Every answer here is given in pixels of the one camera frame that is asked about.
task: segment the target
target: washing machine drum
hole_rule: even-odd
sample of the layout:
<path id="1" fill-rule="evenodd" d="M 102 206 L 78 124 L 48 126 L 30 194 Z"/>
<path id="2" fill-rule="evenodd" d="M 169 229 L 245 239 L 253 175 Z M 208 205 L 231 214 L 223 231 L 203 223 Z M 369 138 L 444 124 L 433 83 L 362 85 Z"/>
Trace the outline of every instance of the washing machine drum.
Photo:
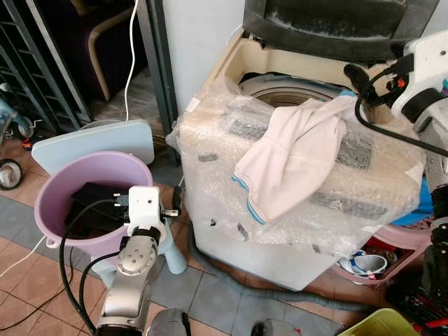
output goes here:
<path id="1" fill-rule="evenodd" d="M 244 95 L 273 107 L 297 106 L 310 98 L 327 102 L 342 91 L 335 85 L 273 73 L 244 80 L 239 86 Z"/>

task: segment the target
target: yellow container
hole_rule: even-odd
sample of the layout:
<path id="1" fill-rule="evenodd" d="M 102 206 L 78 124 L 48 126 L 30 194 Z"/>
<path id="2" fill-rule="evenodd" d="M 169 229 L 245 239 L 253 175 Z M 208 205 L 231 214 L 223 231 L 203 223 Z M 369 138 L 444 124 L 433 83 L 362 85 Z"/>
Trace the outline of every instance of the yellow container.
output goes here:
<path id="1" fill-rule="evenodd" d="M 379 309 L 339 336 L 419 336 L 397 311 Z"/>

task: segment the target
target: white cable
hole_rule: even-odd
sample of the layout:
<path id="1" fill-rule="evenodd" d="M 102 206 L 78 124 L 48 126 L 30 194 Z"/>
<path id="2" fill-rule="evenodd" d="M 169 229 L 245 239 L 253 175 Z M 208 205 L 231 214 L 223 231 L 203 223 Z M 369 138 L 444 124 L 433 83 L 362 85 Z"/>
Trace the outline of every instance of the white cable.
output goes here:
<path id="1" fill-rule="evenodd" d="M 23 257 L 22 259 L 20 259 L 20 260 L 17 261 L 17 262 L 14 262 L 10 267 L 8 267 L 7 269 L 5 269 L 5 270 L 0 274 L 0 278 L 1 278 L 3 275 L 5 275 L 5 274 L 7 273 L 7 271 L 9 271 L 11 268 L 13 268 L 13 267 L 19 265 L 22 261 L 28 259 L 28 258 L 30 257 L 30 255 L 33 254 L 33 253 L 35 252 L 35 250 L 39 247 L 39 245 L 41 244 L 41 242 L 42 242 L 45 238 L 46 238 L 46 236 L 43 236 L 43 237 L 41 238 L 41 240 L 39 240 L 39 243 L 37 243 L 37 244 L 35 245 L 35 247 L 31 250 L 31 252 L 29 252 L 25 257 Z"/>
<path id="2" fill-rule="evenodd" d="M 132 64 L 131 64 L 131 70 L 129 72 L 129 76 L 127 77 L 126 86 L 125 86 L 126 121 L 129 120 L 129 107 L 127 106 L 127 89 L 129 88 L 129 84 L 131 83 L 132 73 L 134 72 L 134 66 L 135 66 L 133 28 L 134 28 L 134 18 L 135 18 L 135 14 L 137 13 L 137 5 L 138 4 L 139 4 L 139 0 L 135 0 L 134 10 L 132 11 L 132 14 L 131 14 L 131 22 L 129 23 L 129 40 L 131 42 Z"/>

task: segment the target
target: washing machine lid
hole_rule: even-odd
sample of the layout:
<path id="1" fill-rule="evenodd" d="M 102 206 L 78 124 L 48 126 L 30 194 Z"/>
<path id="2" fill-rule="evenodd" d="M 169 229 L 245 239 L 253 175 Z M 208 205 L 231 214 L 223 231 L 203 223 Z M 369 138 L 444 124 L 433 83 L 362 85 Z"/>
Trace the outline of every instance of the washing machine lid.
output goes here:
<path id="1" fill-rule="evenodd" d="M 276 48 L 349 62 L 403 55 L 445 0 L 246 0 L 243 26 Z"/>

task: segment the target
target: washing machine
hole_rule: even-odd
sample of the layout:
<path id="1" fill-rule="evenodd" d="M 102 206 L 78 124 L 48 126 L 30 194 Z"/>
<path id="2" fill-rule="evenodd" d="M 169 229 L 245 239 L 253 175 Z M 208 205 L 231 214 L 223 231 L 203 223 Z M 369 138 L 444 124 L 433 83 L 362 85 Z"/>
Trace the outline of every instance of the washing machine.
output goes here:
<path id="1" fill-rule="evenodd" d="M 381 226 L 413 210 L 422 152 L 354 119 L 346 121 L 347 133 L 324 184 L 271 223 L 251 217 L 247 192 L 231 176 L 267 129 L 275 107 L 309 98 L 328 101 L 343 89 L 354 90 L 346 65 L 356 64 L 373 77 L 403 55 L 408 41 L 428 29 L 446 28 L 447 14 L 447 1 L 438 0 L 246 1 L 243 28 L 174 132 L 197 247 L 298 291 L 356 252 Z M 380 95 L 388 80 L 376 83 Z M 388 108 L 366 117 L 412 135 L 412 126 L 393 119 Z"/>

